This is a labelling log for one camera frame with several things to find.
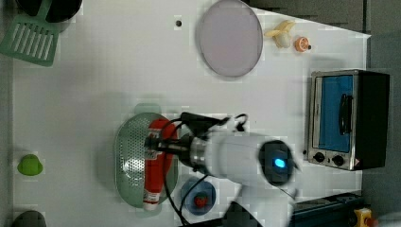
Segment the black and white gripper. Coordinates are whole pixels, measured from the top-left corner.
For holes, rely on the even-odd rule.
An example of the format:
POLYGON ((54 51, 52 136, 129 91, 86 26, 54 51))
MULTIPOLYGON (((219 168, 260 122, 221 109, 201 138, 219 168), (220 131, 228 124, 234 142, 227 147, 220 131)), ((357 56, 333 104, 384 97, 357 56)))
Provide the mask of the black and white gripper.
POLYGON ((146 155, 159 155, 161 151, 164 151, 177 155, 185 166, 192 167, 195 171, 208 172, 205 151, 211 129, 215 126, 223 126, 229 120, 229 117, 218 119, 195 113, 182 113, 178 121, 189 129, 189 133, 180 139, 147 137, 146 155))

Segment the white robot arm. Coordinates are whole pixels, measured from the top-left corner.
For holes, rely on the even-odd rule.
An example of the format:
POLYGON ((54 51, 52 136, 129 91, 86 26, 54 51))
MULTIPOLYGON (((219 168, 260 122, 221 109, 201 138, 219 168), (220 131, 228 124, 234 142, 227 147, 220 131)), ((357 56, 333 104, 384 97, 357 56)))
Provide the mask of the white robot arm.
POLYGON ((230 119, 182 113, 176 121, 189 133, 175 138, 175 121, 160 123, 144 147, 176 155, 194 170, 240 185, 222 217, 223 227, 288 227, 297 195, 296 159, 290 147, 264 134, 246 132, 241 124, 223 128, 230 119))

